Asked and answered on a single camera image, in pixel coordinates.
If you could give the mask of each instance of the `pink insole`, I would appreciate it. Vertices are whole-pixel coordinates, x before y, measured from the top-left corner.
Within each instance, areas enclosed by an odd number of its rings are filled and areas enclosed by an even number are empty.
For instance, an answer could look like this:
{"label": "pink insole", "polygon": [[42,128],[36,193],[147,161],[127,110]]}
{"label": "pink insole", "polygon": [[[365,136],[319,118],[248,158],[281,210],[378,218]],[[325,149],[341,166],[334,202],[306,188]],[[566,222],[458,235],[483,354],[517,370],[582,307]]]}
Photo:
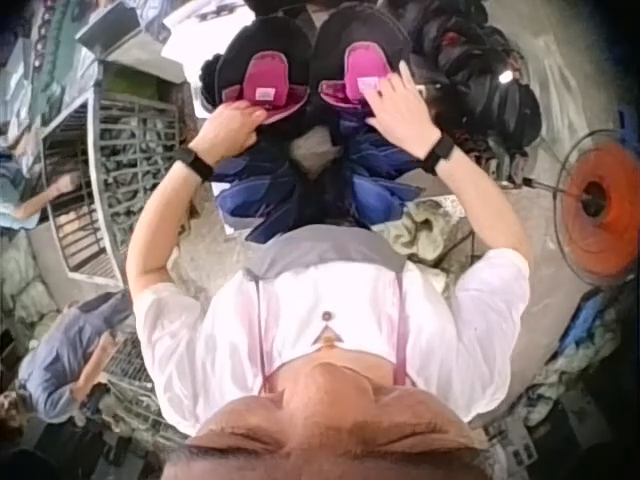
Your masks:
{"label": "pink insole", "polygon": [[279,52],[260,52],[249,62],[242,98],[255,105],[282,107],[289,92],[289,65]]}
{"label": "pink insole", "polygon": [[222,92],[223,102],[248,100],[267,111],[265,124],[273,123],[298,110],[307,100],[309,88],[289,85],[289,65],[280,52],[256,54],[247,67],[242,85]]}
{"label": "pink insole", "polygon": [[344,80],[326,80],[320,83],[320,95],[325,101],[337,105],[359,106],[364,97],[362,89],[377,89],[381,78],[391,73],[382,49],[372,42],[356,42],[347,48],[344,59]]}

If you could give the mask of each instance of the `black smartwatch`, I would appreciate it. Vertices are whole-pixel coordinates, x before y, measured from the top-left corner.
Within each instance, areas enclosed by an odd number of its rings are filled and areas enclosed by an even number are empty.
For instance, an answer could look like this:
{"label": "black smartwatch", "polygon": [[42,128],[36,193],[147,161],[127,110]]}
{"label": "black smartwatch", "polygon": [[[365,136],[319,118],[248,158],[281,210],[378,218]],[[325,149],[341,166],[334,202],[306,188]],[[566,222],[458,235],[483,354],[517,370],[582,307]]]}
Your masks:
{"label": "black smartwatch", "polygon": [[440,163],[440,160],[449,160],[455,146],[456,144],[453,143],[451,137],[443,132],[431,151],[424,157],[422,169],[431,175],[435,175],[436,165]]}
{"label": "black smartwatch", "polygon": [[207,162],[202,160],[196,152],[190,148],[179,148],[176,150],[176,160],[181,161],[202,179],[203,182],[208,182],[213,175],[213,167]]}

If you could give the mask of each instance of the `wire rack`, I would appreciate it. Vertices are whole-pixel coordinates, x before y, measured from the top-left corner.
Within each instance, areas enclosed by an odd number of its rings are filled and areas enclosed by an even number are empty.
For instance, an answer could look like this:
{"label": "wire rack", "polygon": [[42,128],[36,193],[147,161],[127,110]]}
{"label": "wire rack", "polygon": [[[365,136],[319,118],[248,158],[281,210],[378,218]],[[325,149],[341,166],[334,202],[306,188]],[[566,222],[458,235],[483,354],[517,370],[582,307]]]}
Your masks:
{"label": "wire rack", "polygon": [[104,373],[109,379],[121,421],[135,431],[146,432],[165,446],[173,446],[186,439],[162,417],[135,334],[129,334],[120,343]]}
{"label": "wire rack", "polygon": [[57,247],[72,278],[124,285],[131,233],[178,147],[173,105],[93,87],[42,136],[45,184],[64,173],[78,187],[49,205]]}

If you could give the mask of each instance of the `white shirt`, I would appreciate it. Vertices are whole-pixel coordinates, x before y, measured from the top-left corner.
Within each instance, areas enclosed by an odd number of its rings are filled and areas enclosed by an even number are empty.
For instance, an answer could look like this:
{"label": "white shirt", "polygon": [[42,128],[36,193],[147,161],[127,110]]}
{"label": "white shirt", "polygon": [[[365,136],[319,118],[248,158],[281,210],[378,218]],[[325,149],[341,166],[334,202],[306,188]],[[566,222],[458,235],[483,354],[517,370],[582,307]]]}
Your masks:
{"label": "white shirt", "polygon": [[[332,262],[261,281],[267,374],[320,347],[329,326],[348,350],[395,362],[398,303],[409,340],[407,375],[463,420],[506,396],[510,356],[529,300],[525,259],[491,250],[462,276],[451,308],[407,262],[400,299],[393,272],[376,265]],[[167,422],[187,435],[231,400],[256,395],[262,377],[256,289],[236,274],[208,310],[175,285],[158,284],[134,303],[145,365]],[[323,313],[330,312],[329,322]]]}

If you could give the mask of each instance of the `person in blue shirt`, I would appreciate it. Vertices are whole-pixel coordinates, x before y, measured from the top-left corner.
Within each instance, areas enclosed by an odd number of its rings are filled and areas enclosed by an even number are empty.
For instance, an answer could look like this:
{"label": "person in blue shirt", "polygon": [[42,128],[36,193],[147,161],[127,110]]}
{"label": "person in blue shirt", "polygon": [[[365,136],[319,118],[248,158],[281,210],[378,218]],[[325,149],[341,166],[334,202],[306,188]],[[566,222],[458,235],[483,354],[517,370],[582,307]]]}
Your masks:
{"label": "person in blue shirt", "polygon": [[20,364],[16,388],[0,394],[0,433],[21,429],[31,415],[49,423],[76,418],[116,348],[115,333],[132,318],[127,289],[65,310]]}
{"label": "person in blue shirt", "polygon": [[38,224],[40,212],[53,199],[78,185],[78,176],[68,173],[57,178],[44,192],[21,201],[26,186],[20,162],[10,150],[0,151],[0,227],[30,230]]}

